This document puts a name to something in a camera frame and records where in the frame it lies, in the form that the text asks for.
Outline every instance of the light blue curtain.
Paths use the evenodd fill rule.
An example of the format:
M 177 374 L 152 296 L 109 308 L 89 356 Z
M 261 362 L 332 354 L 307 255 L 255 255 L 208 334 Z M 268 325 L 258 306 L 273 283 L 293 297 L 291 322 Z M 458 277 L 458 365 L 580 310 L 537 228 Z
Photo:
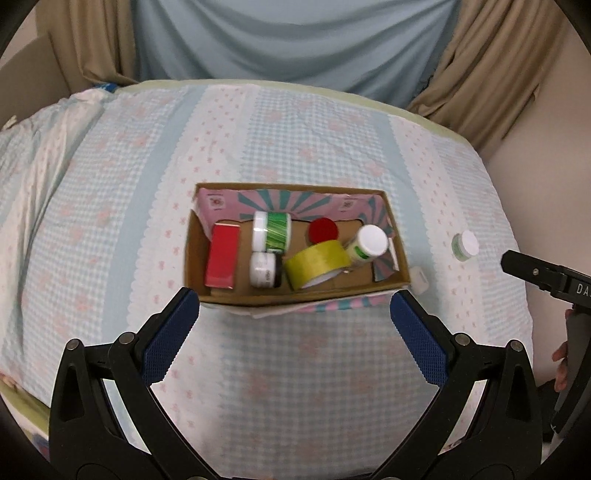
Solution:
M 260 79 L 405 107 L 451 39 L 460 0 L 135 0 L 138 77 Z

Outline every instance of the blue gripper pad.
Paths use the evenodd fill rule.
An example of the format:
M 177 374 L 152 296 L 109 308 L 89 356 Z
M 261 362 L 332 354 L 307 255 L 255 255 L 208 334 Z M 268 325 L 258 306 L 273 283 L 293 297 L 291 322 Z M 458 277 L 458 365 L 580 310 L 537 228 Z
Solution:
M 150 320 L 147 322 L 144 327 L 147 330 L 146 335 L 149 335 L 148 338 L 151 340 L 143 351 L 141 369 L 142 379 L 146 385 L 149 386 L 164 379 L 198 316 L 197 293 L 188 288 L 182 288 L 162 313 L 158 314 L 156 323 L 152 325 L 156 328 L 159 326 L 157 331 L 150 332 L 148 325 Z M 144 327 L 139 331 L 139 335 L 142 334 Z
M 390 300 L 390 318 L 425 380 L 442 387 L 448 377 L 447 354 L 400 291 Z

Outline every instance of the red cap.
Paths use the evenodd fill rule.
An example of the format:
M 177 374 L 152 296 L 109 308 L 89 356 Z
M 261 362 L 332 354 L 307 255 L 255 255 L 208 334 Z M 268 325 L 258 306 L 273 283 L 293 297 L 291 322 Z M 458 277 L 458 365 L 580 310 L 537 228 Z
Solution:
M 330 218 L 321 217 L 314 220 L 308 227 L 308 240 L 312 245 L 337 240 L 339 227 Z

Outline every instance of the finger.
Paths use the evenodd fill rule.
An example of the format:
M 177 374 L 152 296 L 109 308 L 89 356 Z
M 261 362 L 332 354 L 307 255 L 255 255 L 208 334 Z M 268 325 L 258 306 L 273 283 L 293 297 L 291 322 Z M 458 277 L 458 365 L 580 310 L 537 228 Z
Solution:
M 558 382 L 558 381 L 556 381 L 556 382 L 554 383 L 554 391 L 555 391 L 556 393 L 560 393 L 560 392 L 562 392 L 562 391 L 563 391 L 563 390 L 564 390 L 564 389 L 565 389 L 567 386 L 568 386 L 568 384 L 566 383 L 566 380 L 565 380 L 565 381 L 563 381 L 563 382 Z
M 565 358 L 569 353 L 569 343 L 563 342 L 562 345 L 558 347 L 558 349 L 552 354 L 552 361 L 557 362 L 558 360 L 562 360 Z
M 566 358 L 560 362 L 560 365 L 556 369 L 556 380 L 558 383 L 561 383 L 566 380 L 566 376 L 568 373 L 568 366 Z

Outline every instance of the wall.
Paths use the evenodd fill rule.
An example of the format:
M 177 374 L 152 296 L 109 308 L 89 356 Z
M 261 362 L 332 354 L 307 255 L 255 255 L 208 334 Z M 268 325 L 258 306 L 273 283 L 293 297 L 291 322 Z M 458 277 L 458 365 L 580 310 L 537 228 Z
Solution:
M 532 107 L 487 169 L 523 253 L 591 274 L 591 56 L 573 28 Z M 565 302 L 528 288 L 534 370 L 566 338 Z
M 35 24 L 35 9 L 27 16 L 17 33 L 12 38 L 12 41 L 8 45 L 8 48 L 0 58 L 0 68 L 13 57 L 15 53 L 20 51 L 27 44 L 37 38 L 37 25 Z

